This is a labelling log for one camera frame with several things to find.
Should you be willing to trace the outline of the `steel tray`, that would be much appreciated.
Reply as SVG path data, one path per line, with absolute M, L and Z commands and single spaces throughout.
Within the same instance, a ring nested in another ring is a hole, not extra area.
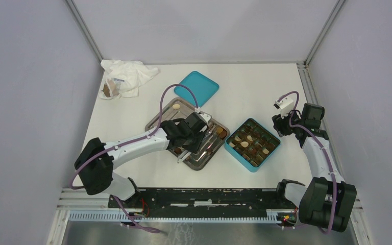
M 195 106 L 185 101 L 182 98 L 176 97 L 163 107 L 162 120 L 173 120 L 177 118 L 186 118 L 194 112 Z M 202 141 L 198 153 L 192 153 L 187 157 L 183 163 L 193 170 L 201 170 L 210 161 L 213 155 L 225 142 L 230 135 L 229 129 L 216 119 L 212 118 L 210 123 L 214 123 L 213 133 L 205 141 Z M 169 150 L 175 157 L 178 157 L 184 149 L 181 147 L 174 147 Z

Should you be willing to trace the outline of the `teal chocolate box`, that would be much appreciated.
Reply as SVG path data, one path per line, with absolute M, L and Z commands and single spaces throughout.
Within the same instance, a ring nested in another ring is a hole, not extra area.
M 242 141 L 247 141 L 249 146 L 243 148 Z M 279 138 L 252 118 L 248 118 L 225 141 L 226 151 L 252 173 L 257 172 L 280 145 Z

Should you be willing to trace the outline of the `teal box lid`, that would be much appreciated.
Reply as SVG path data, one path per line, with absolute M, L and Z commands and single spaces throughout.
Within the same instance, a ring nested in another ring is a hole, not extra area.
M 199 107 L 204 106 L 219 90 L 219 85 L 215 81 L 198 71 L 190 72 L 180 84 L 191 90 L 195 95 Z M 177 86 L 174 88 L 174 93 L 193 106 L 196 106 L 193 96 L 187 89 Z

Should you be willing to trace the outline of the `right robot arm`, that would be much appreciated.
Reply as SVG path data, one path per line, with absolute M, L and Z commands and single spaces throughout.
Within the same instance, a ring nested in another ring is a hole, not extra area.
M 294 108 L 294 101 L 286 99 L 274 103 L 280 111 L 272 117 L 279 136 L 294 135 L 309 163 L 312 180 L 308 186 L 292 180 L 283 180 L 282 190 L 274 195 L 280 208 L 294 204 L 298 221 L 318 227 L 322 232 L 344 232 L 357 197 L 354 185 L 347 184 L 339 173 L 330 152 L 326 131 L 320 129 L 325 109 L 305 103 L 303 110 Z

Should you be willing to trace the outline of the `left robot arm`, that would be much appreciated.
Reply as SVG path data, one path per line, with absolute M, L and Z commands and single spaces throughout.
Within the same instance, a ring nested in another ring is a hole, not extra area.
M 88 195 L 113 195 L 126 207 L 136 207 L 140 194 L 135 182 L 116 174 L 115 169 L 138 157 L 173 148 L 197 153 L 210 120 L 209 114 L 193 112 L 186 118 L 165 120 L 131 139 L 101 142 L 97 137 L 89 140 L 75 161 L 82 189 Z

